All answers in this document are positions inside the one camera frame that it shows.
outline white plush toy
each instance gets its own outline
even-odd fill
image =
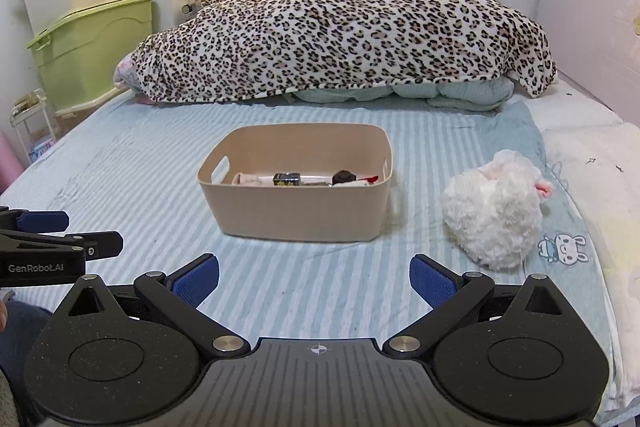
[[[508,149],[478,169],[449,180],[442,194],[444,220],[460,246],[478,264],[511,268],[537,244],[540,200],[553,185],[522,154]]]

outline pink ear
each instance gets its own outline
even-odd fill
[[[546,200],[546,198],[550,198],[551,195],[554,193],[554,186],[550,182],[543,181],[540,183],[536,183],[535,188],[538,192],[538,196],[542,200]]]

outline leopard print blanket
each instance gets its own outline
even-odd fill
[[[202,0],[132,54],[155,102],[231,102],[303,89],[496,79],[533,97],[556,65],[543,29],[494,0]]]

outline light blue striped bed sheet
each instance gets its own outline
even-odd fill
[[[528,109],[520,103],[508,111],[522,120],[529,135],[519,136],[513,122],[500,123],[495,116],[434,110],[422,100],[395,97],[369,102],[366,108],[271,100],[150,107],[124,94],[60,140],[0,197],[0,204],[65,210],[69,232],[118,230],[124,238],[120,256],[88,265],[107,284],[130,283],[151,269],[170,273],[201,253],[215,254],[220,285],[199,309],[253,345],[261,336],[372,337],[382,344],[430,309],[408,282],[415,253],[427,253],[457,273],[478,270],[443,223],[437,201],[447,180],[486,163],[498,148],[519,150],[523,144],[532,148],[530,154],[542,154],[542,164],[537,163],[545,168],[543,150],[535,150],[540,134]],[[385,129],[394,175],[379,238],[317,245],[220,232],[196,182],[204,157],[237,127],[295,121],[369,123]],[[545,235],[586,235],[582,220],[570,215],[566,194],[558,190],[555,198],[553,212],[545,216]],[[558,229],[558,223],[572,229]],[[594,260],[593,251],[588,255]],[[533,272],[549,273],[611,360],[605,290],[593,266],[551,264],[534,252],[509,273],[481,271],[503,284],[522,283]],[[17,297],[53,310],[68,288],[17,289]]]

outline green storage box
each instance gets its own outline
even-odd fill
[[[27,44],[58,115],[110,97],[118,62],[151,34],[151,1],[121,0],[73,13]]]

